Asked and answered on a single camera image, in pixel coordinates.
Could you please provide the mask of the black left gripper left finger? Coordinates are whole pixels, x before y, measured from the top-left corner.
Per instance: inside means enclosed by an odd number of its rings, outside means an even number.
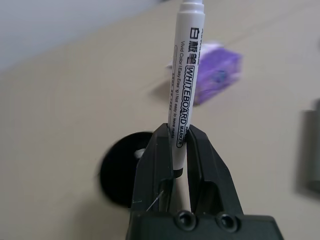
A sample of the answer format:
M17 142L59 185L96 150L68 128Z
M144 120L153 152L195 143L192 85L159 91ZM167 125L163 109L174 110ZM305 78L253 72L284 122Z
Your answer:
M138 161L134 179L133 212L168 212L175 177L172 145L166 123L160 125Z

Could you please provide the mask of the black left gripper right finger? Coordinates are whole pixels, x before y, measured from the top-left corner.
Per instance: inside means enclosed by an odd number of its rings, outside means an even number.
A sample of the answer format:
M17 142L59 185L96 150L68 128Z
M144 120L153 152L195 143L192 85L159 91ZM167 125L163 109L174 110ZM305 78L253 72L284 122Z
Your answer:
M191 126L187 138L187 179L191 212L242 215L231 173L205 132Z

